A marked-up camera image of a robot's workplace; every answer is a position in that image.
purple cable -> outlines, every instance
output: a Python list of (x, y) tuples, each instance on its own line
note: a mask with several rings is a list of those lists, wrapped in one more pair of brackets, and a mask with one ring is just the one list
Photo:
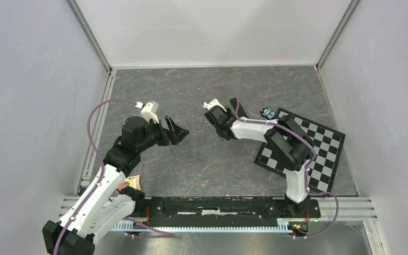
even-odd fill
[(232, 90), (231, 88), (224, 86), (224, 85), (214, 85), (210, 88), (207, 89), (206, 93), (204, 93), (204, 96), (202, 97), (202, 101), (201, 104), (204, 105), (204, 99), (206, 98), (206, 95), (209, 91), (211, 91), (212, 89), (215, 88), (223, 88), (223, 89), (227, 89), (230, 92), (232, 92), (232, 94), (234, 94), (235, 99), (237, 99), (237, 107), (235, 108), (235, 117), (237, 118), (237, 120), (242, 121), (242, 122), (246, 122), (246, 123), (253, 123), (253, 124), (262, 124), (262, 125), (272, 125), (275, 126), (277, 128), (280, 128), (282, 130), (284, 130), (285, 132), (291, 134), (293, 137), (297, 138), (299, 141), (301, 141), (304, 145), (306, 145), (310, 151), (312, 152), (312, 157), (310, 158), (310, 160), (307, 162), (307, 164), (304, 166), (304, 170), (305, 170), (305, 174), (304, 174), (304, 187), (305, 187), (305, 191), (307, 192), (307, 194), (311, 197), (320, 197), (320, 196), (326, 196), (329, 195), (331, 197), (333, 197), (335, 199), (335, 204), (336, 204), (336, 209), (335, 209), (335, 215), (334, 215), (334, 219), (332, 220), (332, 222), (322, 231), (315, 233), (315, 234), (311, 234), (309, 236), (296, 236), (296, 238), (298, 239), (306, 239), (309, 237), (313, 237), (313, 236), (318, 236), (326, 231), (328, 231), (334, 224), (335, 224), (335, 220), (337, 219), (338, 216), (338, 199), (335, 196), (335, 194), (331, 193), (331, 192), (320, 192), (320, 193), (311, 193), (309, 192), (309, 177), (308, 177), (308, 168), (309, 165), (315, 160), (315, 158), (317, 157), (317, 153), (315, 152), (314, 148), (312, 147), (312, 145), (310, 145), (306, 140), (304, 140), (302, 137), (300, 137), (298, 134), (296, 134), (295, 132), (293, 132), (292, 130), (279, 125), (277, 123), (272, 123), (272, 122), (264, 122), (264, 121), (254, 121), (254, 120), (243, 120), (241, 118), (239, 118), (239, 108), (240, 108), (240, 98), (237, 94), (237, 92), (235, 92), (234, 90)]
[(134, 235), (133, 236), (134, 238), (164, 238), (164, 237), (174, 237), (175, 236), (174, 233), (164, 232), (164, 231), (152, 228), (150, 226), (147, 226), (147, 225), (145, 225), (145, 224), (143, 224), (141, 222), (138, 222), (138, 221), (136, 221), (134, 219), (131, 219), (131, 218), (123, 218), (123, 219), (130, 220), (130, 221), (136, 223), (137, 225), (140, 225), (140, 226), (146, 228), (147, 230), (151, 230), (151, 231), (157, 232), (159, 234), (162, 234), (162, 235)]
[[(95, 142), (93, 141), (93, 138), (91, 137), (91, 131), (90, 131), (90, 123), (91, 123), (91, 119), (93, 118), (93, 115), (95, 114), (95, 112), (103, 105), (108, 104), (108, 103), (112, 103), (112, 102), (124, 102), (124, 103), (129, 103), (132, 105), (137, 105), (136, 102), (131, 101), (131, 100), (124, 100), (124, 99), (110, 99), (110, 100), (106, 100), (102, 103), (100, 103), (99, 105), (97, 105), (90, 113), (90, 115), (88, 116), (88, 120), (87, 120), (87, 135), (88, 135), (88, 140), (90, 140), (90, 144), (93, 147), (93, 150), (96, 152), (96, 155), (98, 156), (99, 162), (101, 163), (101, 175), (98, 178), (98, 181), (96, 183), (100, 183), (102, 181), (102, 179), (104, 178), (104, 174), (105, 174), (105, 165), (104, 165), (104, 158), (101, 154), (101, 152), (99, 152), (98, 147), (96, 147)], [(71, 215), (71, 217), (75, 217), (80, 209), (82, 209), (83, 205), (85, 205), (85, 203), (88, 201), (88, 199), (90, 199), (91, 195), (93, 195), (93, 193), (95, 192), (96, 188), (98, 188), (97, 185), (93, 186), (93, 188), (91, 189), (91, 191), (88, 193), (87, 196), (85, 196), (85, 198), (83, 199), (83, 201), (78, 205), (78, 207), (76, 208), (76, 210), (73, 212), (73, 214)], [(58, 248), (60, 247), (60, 242), (63, 238), (63, 236), (65, 235), (66, 230), (68, 229), (68, 227), (71, 225), (72, 221), (71, 218), (68, 220), (68, 222), (66, 222), (65, 226), (63, 227), (62, 231), (60, 232), (60, 235), (57, 238), (57, 241), (55, 242), (55, 247), (54, 247), (54, 253), (53, 255), (57, 255), (58, 254)]]

